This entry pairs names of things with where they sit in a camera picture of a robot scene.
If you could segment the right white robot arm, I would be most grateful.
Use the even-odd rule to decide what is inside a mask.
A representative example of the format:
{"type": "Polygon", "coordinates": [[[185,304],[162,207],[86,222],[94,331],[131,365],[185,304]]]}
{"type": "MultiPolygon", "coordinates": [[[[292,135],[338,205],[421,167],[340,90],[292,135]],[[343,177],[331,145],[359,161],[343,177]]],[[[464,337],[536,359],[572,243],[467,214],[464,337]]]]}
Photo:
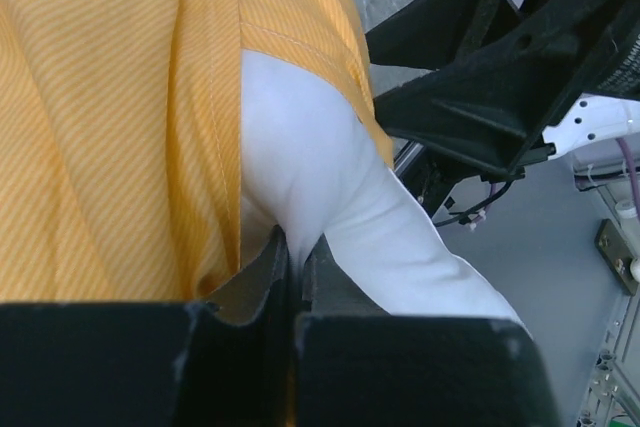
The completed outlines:
{"type": "Polygon", "coordinates": [[[639,0],[414,0],[366,40],[422,71],[377,97],[378,123],[451,181],[639,129],[639,0]]]}

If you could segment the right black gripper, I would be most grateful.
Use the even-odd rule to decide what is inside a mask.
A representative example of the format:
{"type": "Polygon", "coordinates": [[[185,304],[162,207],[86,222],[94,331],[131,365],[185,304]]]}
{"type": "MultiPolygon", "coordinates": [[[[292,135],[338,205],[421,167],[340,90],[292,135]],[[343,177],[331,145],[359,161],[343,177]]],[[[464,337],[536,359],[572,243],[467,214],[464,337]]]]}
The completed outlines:
{"type": "Polygon", "coordinates": [[[372,63],[422,71],[377,97],[378,123],[451,179],[549,158],[543,130],[584,93],[639,96],[639,0],[414,0],[366,41],[372,63]]]}

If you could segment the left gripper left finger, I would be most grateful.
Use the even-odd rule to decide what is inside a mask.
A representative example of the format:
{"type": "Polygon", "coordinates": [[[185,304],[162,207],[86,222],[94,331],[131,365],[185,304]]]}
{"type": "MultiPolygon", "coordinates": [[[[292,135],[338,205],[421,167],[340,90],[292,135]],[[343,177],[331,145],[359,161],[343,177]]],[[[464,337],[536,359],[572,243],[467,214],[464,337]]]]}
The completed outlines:
{"type": "Polygon", "coordinates": [[[189,302],[5,303],[5,426],[282,426],[289,256],[189,302]]]}

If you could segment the white pillow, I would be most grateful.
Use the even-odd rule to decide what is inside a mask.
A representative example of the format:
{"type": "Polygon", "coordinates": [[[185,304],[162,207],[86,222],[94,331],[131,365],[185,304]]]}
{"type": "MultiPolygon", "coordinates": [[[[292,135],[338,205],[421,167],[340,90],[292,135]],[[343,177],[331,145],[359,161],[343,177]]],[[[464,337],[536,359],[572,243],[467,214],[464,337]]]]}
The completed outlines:
{"type": "Polygon", "coordinates": [[[390,314],[518,320],[448,250],[335,87],[255,51],[243,52],[241,67],[243,263],[277,226],[295,269],[325,239],[344,273],[390,314]]]}

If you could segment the yellow Mickey Mouse pillowcase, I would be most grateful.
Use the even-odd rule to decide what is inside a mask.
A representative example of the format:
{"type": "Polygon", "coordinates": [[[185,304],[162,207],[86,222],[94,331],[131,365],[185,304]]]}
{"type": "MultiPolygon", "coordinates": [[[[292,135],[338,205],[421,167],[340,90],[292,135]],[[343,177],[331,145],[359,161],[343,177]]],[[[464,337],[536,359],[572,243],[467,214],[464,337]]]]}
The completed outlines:
{"type": "Polygon", "coordinates": [[[344,94],[353,0],[1,0],[1,297],[189,300],[240,266],[241,53],[344,94]]]}

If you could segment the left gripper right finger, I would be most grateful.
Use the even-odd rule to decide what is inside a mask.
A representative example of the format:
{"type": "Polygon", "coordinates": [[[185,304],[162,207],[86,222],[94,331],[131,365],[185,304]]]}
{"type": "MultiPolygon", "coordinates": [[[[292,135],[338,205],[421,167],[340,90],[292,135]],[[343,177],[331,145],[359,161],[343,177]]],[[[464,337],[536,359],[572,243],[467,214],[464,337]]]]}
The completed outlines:
{"type": "Polygon", "coordinates": [[[546,370],[509,320],[392,316],[320,240],[294,328],[299,426],[556,426],[546,370]]]}

